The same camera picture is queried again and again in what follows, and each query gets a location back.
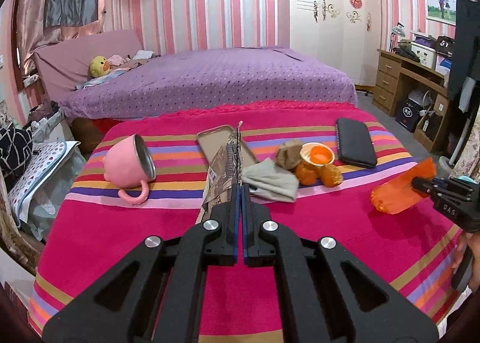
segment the yellow duck plush toy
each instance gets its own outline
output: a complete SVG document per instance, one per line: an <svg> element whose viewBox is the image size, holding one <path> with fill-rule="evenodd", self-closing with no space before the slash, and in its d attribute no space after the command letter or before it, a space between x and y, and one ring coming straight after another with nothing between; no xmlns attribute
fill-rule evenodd
<svg viewBox="0 0 480 343"><path fill-rule="evenodd" d="M105 57L97 56L90 62L88 69L93 77L105 76L110 72L110 63Z"/></svg>

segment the pink mug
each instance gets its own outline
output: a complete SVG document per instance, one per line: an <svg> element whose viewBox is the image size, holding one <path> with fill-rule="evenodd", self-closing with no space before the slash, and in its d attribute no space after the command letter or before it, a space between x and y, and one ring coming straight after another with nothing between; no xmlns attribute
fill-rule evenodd
<svg viewBox="0 0 480 343"><path fill-rule="evenodd" d="M139 134L123 139L105 154L103 159L105 168L104 178L112 182L120 190L118 195L130 205L138 205L147 201L150 189L148 182L156 177L155 164ZM138 197L131 197L125 189L142 187Z"/></svg>

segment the white wardrobe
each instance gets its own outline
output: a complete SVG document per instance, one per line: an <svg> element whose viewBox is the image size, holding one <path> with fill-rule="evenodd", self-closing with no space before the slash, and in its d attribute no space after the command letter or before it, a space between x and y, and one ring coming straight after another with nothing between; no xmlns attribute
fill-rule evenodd
<svg viewBox="0 0 480 343"><path fill-rule="evenodd" d="M375 86L381 24L380 0L290 0L290 47L344 71L356 85Z"/></svg>

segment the pillow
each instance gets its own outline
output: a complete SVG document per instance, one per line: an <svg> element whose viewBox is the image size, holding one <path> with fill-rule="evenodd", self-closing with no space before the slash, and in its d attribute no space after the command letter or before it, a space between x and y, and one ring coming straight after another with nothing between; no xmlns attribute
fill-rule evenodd
<svg viewBox="0 0 480 343"><path fill-rule="evenodd" d="M25 172L32 157L32 132L30 130L0 129L0 169L7 192Z"/></svg>

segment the gray floor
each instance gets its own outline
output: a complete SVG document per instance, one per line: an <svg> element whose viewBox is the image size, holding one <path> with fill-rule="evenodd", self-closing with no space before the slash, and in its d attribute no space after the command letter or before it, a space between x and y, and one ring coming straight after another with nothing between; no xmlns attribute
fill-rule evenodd
<svg viewBox="0 0 480 343"><path fill-rule="evenodd" d="M395 118L389 117L379 108L376 108L371 103L371 94L368 97L363 92L357 92L358 107L362 110L368 111L373 115L378 122L380 122L390 133L392 133L405 147L405 149L416 159L416 161L423 160L428 156L432 156L434 162L437 164L437 172L439 176L447 177L442 169L438 166L438 156L431 155L417 140L413 138L413 133L410 133L402 125L395 121Z"/></svg>

